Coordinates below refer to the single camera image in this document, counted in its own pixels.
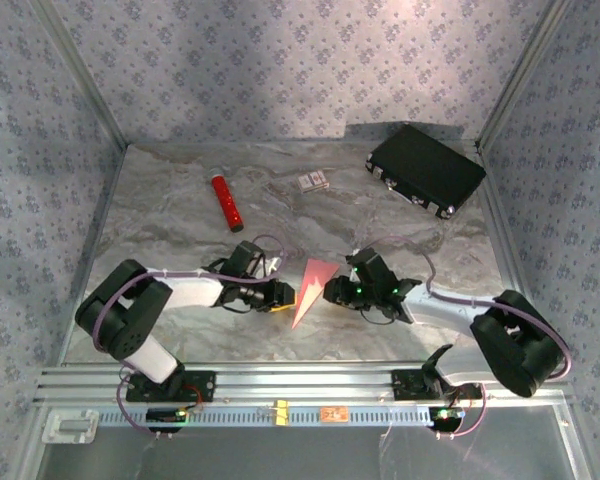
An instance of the marble surface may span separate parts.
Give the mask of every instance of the marble surface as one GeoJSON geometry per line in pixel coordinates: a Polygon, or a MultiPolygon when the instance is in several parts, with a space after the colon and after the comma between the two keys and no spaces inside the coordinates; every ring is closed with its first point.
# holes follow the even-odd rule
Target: marble surface
{"type": "MultiPolygon", "coordinates": [[[[126,258],[145,266],[193,269],[227,256],[241,240],[271,233],[290,259],[281,278],[299,289],[307,258],[343,265],[353,248],[407,235],[429,252],[437,285],[468,294],[497,294],[502,283],[482,210],[474,195],[449,221],[435,218],[388,191],[364,168],[369,143],[136,145],[129,147],[87,291],[126,258]],[[226,167],[245,222],[229,232],[206,172],[226,167]],[[322,169],[328,189],[302,194],[296,178],[322,169]]],[[[274,243],[263,243],[269,255],[274,243]]],[[[425,261],[405,247],[377,246],[399,277],[424,279],[425,261]]],[[[423,360],[456,334],[395,323],[375,326],[359,313],[319,299],[291,330],[293,311],[232,314],[222,309],[166,310],[155,336],[180,360],[423,360]]],[[[370,318],[384,320],[379,312],[370,318]]],[[[79,328],[65,362],[110,361],[79,328]]]]}

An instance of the wallpaper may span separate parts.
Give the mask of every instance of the wallpaper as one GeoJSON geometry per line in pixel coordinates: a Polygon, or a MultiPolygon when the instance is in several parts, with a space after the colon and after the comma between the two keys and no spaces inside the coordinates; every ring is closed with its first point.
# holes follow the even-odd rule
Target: wallpaper
{"type": "Polygon", "coordinates": [[[405,120],[474,139],[548,0],[54,3],[126,139],[186,143],[405,120]]]}
{"type": "Polygon", "coordinates": [[[117,158],[28,3],[0,1],[0,479],[117,158]]]}
{"type": "Polygon", "coordinates": [[[600,0],[575,5],[488,160],[600,462],[600,0]]]}

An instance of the red tube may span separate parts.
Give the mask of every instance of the red tube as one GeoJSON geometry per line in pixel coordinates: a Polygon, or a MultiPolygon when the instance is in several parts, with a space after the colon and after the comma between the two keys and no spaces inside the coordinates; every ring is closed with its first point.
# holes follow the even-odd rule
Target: red tube
{"type": "Polygon", "coordinates": [[[213,185],[213,189],[216,191],[216,196],[218,197],[224,216],[227,219],[229,228],[233,233],[240,232],[244,228],[242,218],[240,218],[240,212],[238,212],[238,208],[233,201],[229,185],[225,182],[224,176],[216,169],[214,169],[211,174],[211,185],[213,185]]]}

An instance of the black case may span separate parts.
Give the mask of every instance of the black case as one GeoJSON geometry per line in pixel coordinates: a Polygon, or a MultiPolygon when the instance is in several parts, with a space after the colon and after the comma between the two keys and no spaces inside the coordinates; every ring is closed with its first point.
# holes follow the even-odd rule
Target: black case
{"type": "Polygon", "coordinates": [[[444,219],[462,206],[486,175],[480,165],[410,125],[371,152],[366,167],[389,189],[444,219]]]}

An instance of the orange label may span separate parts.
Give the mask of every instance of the orange label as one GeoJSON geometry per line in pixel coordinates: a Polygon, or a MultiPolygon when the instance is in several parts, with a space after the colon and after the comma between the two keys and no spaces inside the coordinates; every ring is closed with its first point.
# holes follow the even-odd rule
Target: orange label
{"type": "Polygon", "coordinates": [[[346,423],[349,421],[349,409],[347,407],[322,407],[320,421],[322,423],[346,423]]]}

